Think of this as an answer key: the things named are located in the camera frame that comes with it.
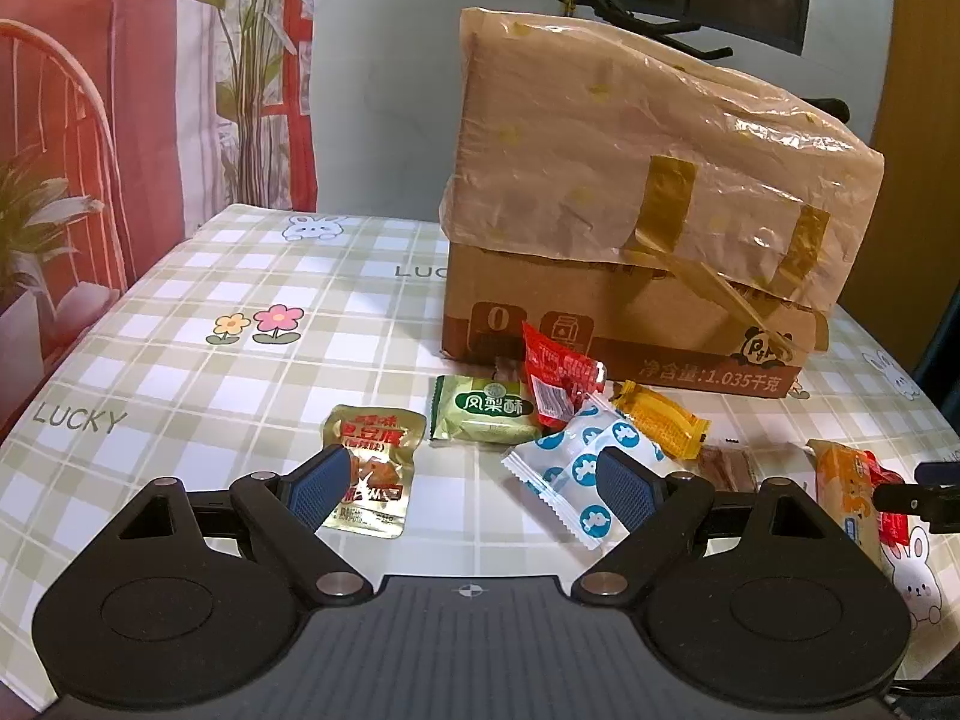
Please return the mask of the checkered tablecloth with bunnies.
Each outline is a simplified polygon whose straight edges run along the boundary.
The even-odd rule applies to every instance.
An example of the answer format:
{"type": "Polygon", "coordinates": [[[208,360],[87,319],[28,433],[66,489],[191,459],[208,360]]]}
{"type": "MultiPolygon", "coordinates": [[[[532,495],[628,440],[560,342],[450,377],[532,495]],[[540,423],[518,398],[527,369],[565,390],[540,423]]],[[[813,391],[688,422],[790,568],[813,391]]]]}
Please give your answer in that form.
{"type": "MultiPolygon", "coordinates": [[[[32,709],[53,690],[31,642],[37,601],[150,479],[226,489],[286,473],[322,445],[337,405],[428,416],[448,241],[436,223],[320,216],[320,238],[286,237],[291,216],[230,206],[141,277],[60,364],[2,445],[2,684],[32,709]],[[254,314],[302,309],[299,338],[256,340],[254,314]]],[[[871,450],[905,479],[958,460],[958,436],[843,310],[830,349],[800,372],[800,397],[665,390],[739,444],[763,476],[799,476],[794,447],[871,450]]],[[[506,449],[420,445],[405,530],[320,534],[379,583],[384,574],[558,575],[597,553],[501,465],[506,449]]]]}

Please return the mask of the beige chicken leg packet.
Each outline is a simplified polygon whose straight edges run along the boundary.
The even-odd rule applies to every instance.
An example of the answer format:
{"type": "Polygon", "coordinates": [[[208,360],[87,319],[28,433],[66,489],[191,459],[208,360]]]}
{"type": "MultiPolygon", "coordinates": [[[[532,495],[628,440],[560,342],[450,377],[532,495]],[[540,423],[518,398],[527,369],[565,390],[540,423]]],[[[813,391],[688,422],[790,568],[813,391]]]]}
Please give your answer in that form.
{"type": "Polygon", "coordinates": [[[325,527],[374,538],[402,535],[415,476],[413,456],[426,430],[427,420],[415,411],[337,405],[322,435],[324,445],[347,450],[350,481],[325,527]]]}

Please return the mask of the cardboard box with plastic liner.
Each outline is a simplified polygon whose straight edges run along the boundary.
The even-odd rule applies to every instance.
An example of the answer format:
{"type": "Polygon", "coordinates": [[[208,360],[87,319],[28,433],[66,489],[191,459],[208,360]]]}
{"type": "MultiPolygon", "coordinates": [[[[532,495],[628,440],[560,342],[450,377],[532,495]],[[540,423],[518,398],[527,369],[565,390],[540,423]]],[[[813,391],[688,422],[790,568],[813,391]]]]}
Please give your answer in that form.
{"type": "Polygon", "coordinates": [[[781,398],[866,236],[884,158],[827,112],[597,21],[469,8],[441,203],[441,348],[527,330],[615,379],[781,398]]]}

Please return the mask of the green pineapple cake packet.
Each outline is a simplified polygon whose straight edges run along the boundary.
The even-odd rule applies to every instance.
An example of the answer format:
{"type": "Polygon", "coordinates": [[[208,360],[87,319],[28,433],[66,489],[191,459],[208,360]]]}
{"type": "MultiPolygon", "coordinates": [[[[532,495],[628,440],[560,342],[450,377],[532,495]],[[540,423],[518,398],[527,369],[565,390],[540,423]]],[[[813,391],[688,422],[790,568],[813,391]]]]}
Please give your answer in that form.
{"type": "Polygon", "coordinates": [[[448,374],[433,383],[431,440],[517,445],[541,435],[534,401],[521,382],[448,374]]]}

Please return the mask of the orange wooden door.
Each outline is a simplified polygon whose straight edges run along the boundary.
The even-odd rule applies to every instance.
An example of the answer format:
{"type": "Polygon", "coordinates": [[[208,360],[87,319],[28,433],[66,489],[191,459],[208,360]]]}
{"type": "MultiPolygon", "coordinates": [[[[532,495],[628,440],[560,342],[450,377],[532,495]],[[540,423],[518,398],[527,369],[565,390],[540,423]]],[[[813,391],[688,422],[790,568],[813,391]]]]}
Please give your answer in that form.
{"type": "Polygon", "coordinates": [[[872,144],[884,183],[841,305],[912,371],[958,288],[958,0],[893,0],[872,144]]]}

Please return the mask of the red snack packet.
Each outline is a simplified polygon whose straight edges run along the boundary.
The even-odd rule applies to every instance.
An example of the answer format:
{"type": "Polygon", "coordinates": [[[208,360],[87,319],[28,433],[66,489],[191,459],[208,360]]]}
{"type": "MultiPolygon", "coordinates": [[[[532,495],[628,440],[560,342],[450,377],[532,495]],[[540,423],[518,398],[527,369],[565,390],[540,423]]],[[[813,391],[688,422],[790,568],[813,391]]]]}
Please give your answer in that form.
{"type": "Polygon", "coordinates": [[[605,367],[527,322],[523,323],[523,340],[524,372],[537,418],[547,431],[558,431],[576,416],[589,395],[604,390],[605,367]]]}

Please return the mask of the orange bread packet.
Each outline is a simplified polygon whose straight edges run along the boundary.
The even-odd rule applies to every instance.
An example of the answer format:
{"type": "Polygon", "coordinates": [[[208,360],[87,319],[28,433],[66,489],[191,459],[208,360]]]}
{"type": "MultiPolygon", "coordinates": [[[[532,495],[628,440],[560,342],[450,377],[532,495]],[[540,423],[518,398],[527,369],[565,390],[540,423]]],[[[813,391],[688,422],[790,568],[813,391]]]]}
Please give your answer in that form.
{"type": "Polygon", "coordinates": [[[889,572],[884,548],[898,554],[908,544],[908,517],[879,512],[872,502],[880,484],[901,484],[903,478],[878,463],[871,450],[855,449],[831,440],[811,439],[818,505],[851,541],[884,572],[889,572]]]}

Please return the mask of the pink printed backdrop curtain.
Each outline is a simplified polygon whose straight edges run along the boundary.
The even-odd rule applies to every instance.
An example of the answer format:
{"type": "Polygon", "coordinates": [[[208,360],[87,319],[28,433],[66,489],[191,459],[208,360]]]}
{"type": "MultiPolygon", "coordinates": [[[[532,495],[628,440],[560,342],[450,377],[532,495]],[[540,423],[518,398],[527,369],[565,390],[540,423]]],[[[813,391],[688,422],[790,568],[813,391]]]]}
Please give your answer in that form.
{"type": "Polygon", "coordinates": [[[233,203],[314,211],[314,0],[2,0],[2,418],[233,203]]]}

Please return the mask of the small yellow orange packet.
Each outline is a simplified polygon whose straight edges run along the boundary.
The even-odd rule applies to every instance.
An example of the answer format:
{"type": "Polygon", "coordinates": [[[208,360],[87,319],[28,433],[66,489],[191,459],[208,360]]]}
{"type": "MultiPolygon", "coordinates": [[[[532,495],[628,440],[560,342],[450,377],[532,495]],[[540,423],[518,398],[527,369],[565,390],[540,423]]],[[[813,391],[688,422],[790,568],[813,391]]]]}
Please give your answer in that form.
{"type": "Polygon", "coordinates": [[[674,400],[633,380],[620,387],[613,405],[672,460],[695,460],[708,436],[708,419],[698,418],[674,400]]]}

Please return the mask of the white blue-dotted candy packet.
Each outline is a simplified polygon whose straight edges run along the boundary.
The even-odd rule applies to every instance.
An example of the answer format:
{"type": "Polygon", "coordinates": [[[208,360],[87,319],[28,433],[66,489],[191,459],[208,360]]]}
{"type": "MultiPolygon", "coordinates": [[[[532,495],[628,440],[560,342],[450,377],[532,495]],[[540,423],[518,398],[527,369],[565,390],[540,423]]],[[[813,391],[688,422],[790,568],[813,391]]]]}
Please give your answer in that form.
{"type": "Polygon", "coordinates": [[[550,507],[569,533],[588,550],[597,550],[617,517],[597,491],[597,463],[604,449],[620,449],[630,460],[659,476],[680,472],[659,444],[602,395],[590,395],[558,433],[517,445],[503,465],[550,507]]]}

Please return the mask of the brown snack packet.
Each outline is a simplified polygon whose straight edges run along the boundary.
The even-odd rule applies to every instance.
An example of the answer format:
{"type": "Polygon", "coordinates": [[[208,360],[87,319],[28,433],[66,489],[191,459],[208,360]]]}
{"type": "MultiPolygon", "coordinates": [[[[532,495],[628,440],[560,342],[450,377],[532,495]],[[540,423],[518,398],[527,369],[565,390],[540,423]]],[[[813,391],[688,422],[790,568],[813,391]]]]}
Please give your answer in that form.
{"type": "Polygon", "coordinates": [[[703,445],[697,458],[697,473],[721,493],[753,493],[757,472],[747,452],[736,447],[703,445]]]}

